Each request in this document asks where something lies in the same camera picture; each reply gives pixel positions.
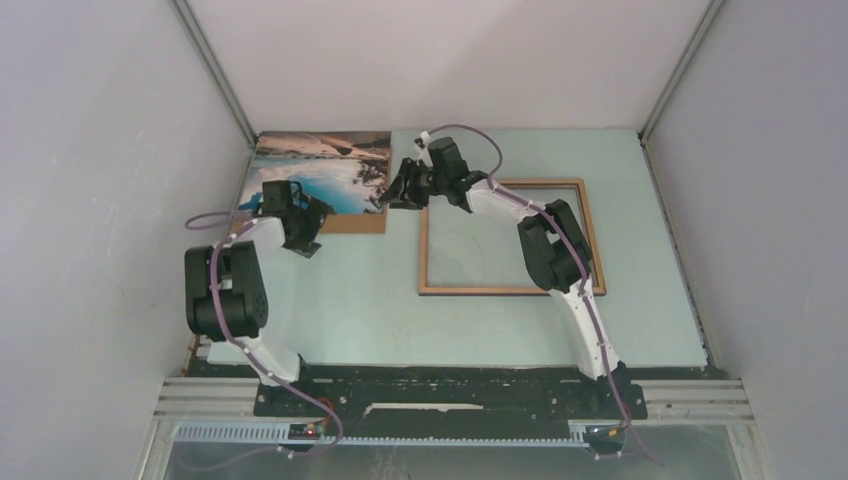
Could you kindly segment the landscape photo print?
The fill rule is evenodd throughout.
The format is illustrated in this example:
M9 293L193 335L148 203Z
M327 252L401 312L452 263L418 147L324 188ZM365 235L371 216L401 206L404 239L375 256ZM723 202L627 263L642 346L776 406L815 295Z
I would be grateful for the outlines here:
M256 209L263 183L288 180L338 214L381 214L390 161L389 131L264 132L238 208Z

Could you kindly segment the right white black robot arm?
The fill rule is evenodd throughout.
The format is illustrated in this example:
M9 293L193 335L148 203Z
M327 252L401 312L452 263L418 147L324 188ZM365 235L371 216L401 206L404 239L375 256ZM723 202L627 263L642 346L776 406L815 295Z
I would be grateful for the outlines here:
M519 195L491 175L472 170L450 137L422 133L417 158L402 160L380 202L390 209L423 210L443 197L468 214L498 219L514 228L525 269L536 287L562 303L572 319L578 370L589 382L581 392L585 411L606 418L622 403L630 384L626 364L607 334L594 298L593 251L571 206Z

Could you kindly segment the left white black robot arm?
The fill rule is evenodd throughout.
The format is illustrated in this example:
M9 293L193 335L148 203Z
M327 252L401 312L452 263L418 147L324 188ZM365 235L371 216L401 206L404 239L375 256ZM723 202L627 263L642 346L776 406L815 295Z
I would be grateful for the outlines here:
M192 231L228 229L221 241L184 254L189 329L241 353L262 384L281 386L278 404L297 417L312 411L316 390L299 379L305 364L300 354L271 348L262 337L270 302L261 260L277 251L311 258L321 247L318 233L334 212L300 182L273 180L263 182L244 208L199 214L184 224Z

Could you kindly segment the brown cardboard backing board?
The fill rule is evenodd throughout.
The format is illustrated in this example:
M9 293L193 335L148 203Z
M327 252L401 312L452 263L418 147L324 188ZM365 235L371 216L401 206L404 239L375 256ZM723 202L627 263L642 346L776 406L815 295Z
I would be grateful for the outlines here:
M378 198L388 186L391 150L354 149L336 155L257 156L242 185L237 208L255 211L262 201L262 184L289 180L303 193L335 209L321 231L326 234L381 234L387 211Z

